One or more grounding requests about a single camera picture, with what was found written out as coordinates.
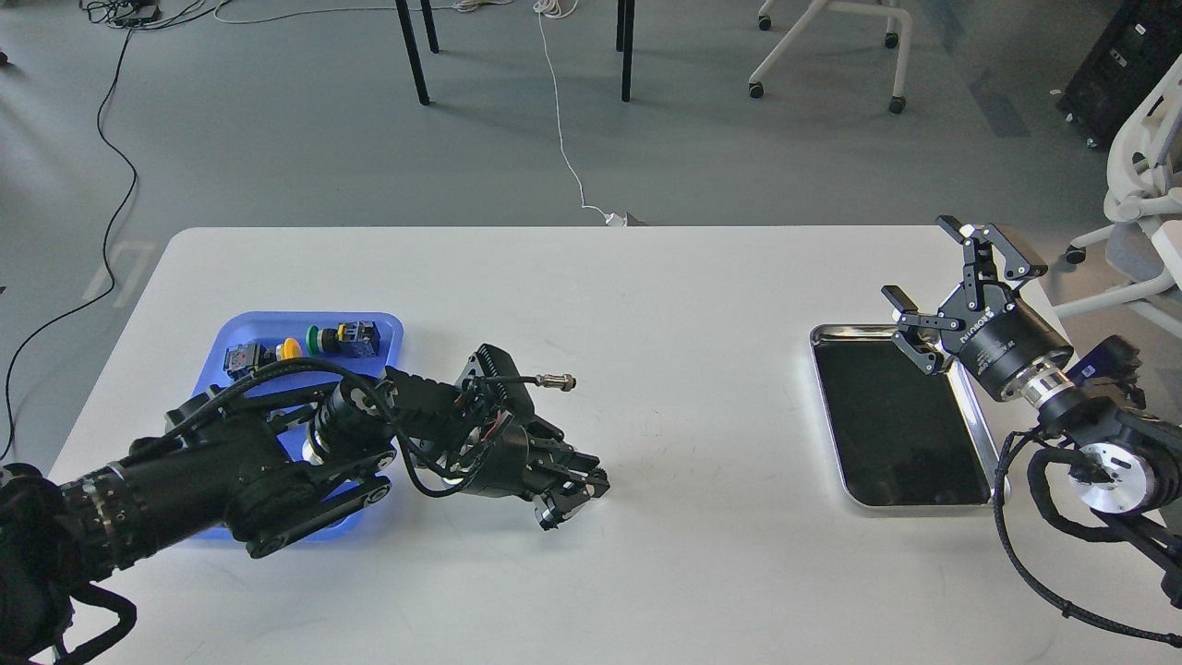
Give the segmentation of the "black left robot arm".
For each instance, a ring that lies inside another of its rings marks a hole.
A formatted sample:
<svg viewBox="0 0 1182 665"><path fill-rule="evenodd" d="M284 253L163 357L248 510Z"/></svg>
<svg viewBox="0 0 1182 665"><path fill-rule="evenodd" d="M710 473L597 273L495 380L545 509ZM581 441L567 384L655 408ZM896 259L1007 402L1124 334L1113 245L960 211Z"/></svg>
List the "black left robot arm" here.
<svg viewBox="0 0 1182 665"><path fill-rule="evenodd" d="M100 587L113 571L217 524L269 556L384 498L392 459L423 495L515 496L553 529L609 480L537 417L530 384L569 392L574 378L519 374L493 345L455 383L282 359L190 397L165 433L80 478L4 465L4 663L47 648L59 664L92 661L137 619Z"/></svg>

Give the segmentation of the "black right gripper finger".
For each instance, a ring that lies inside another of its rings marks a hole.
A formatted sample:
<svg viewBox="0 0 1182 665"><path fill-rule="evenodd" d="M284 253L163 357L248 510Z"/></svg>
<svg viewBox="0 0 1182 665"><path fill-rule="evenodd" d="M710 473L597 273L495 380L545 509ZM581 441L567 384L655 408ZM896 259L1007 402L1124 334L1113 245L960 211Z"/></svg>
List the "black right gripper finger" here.
<svg viewBox="0 0 1182 665"><path fill-rule="evenodd" d="M916 304L897 285L886 283L881 292L900 313L892 333L895 345L924 374L946 373L948 359L937 348L941 344L940 333L957 332L961 330L961 320L942 314L921 314Z"/></svg>
<svg viewBox="0 0 1182 665"><path fill-rule="evenodd" d="M959 291L967 306L983 306L988 285L1009 292L1050 270L1048 262L1008 224L965 224L953 215L939 215L936 223L961 245Z"/></svg>

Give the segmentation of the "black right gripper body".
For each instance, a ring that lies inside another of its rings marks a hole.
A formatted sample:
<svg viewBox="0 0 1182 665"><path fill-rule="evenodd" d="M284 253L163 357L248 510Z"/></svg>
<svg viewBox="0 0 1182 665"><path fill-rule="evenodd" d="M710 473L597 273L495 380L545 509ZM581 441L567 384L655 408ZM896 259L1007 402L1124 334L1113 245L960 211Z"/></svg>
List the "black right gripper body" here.
<svg viewBox="0 0 1182 665"><path fill-rule="evenodd" d="M1017 399L1017 377L1022 370L1038 361L1064 369L1074 354L1067 338L1001 283L983 287L980 309L970 309L970 298L957 287L940 312L962 321L957 330L940 332L942 348L998 403Z"/></svg>

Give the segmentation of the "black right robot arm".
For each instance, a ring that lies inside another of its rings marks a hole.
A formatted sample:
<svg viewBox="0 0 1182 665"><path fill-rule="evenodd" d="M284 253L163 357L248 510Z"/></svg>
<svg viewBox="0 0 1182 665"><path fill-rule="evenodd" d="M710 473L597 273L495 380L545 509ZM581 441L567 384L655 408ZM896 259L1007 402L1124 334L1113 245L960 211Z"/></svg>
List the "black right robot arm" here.
<svg viewBox="0 0 1182 665"><path fill-rule="evenodd" d="M952 215L936 222L961 248L961 279L934 314L883 286L898 313L895 346L926 374L957 363L998 403L1030 403L1038 424L1008 435L996 483L1035 442L1026 475L1043 520L1085 542L1132 546L1164 573L1161 589L1178 607L1178 537L1149 517L1178 500L1178 425L1144 411L1130 361L1080 379L1067 373L1074 350L1020 293L1047 262L1017 232Z"/></svg>

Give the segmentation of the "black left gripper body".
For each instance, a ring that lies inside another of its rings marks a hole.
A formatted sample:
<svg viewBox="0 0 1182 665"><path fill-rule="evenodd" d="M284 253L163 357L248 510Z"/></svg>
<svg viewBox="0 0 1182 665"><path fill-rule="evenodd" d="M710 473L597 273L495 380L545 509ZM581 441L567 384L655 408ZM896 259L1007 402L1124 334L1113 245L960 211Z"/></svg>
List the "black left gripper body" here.
<svg viewBox="0 0 1182 665"><path fill-rule="evenodd" d="M460 491L531 501L573 480L573 446L566 445L561 429L547 420L513 424L493 442L482 465Z"/></svg>

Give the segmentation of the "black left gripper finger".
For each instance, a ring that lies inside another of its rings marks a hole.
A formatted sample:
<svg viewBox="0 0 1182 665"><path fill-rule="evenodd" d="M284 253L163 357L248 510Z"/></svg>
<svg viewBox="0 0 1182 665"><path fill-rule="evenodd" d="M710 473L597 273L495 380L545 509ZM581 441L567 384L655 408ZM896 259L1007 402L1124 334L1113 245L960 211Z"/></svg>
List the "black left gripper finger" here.
<svg viewBox="0 0 1182 665"><path fill-rule="evenodd" d="M561 480L595 487L608 484L608 471L600 459L593 454L579 452L561 438L545 439L545 470L556 472Z"/></svg>
<svg viewBox="0 0 1182 665"><path fill-rule="evenodd" d="M583 506L598 500L608 493L609 477L603 468L590 472L567 472L561 480L535 495L535 519L544 530L573 519Z"/></svg>

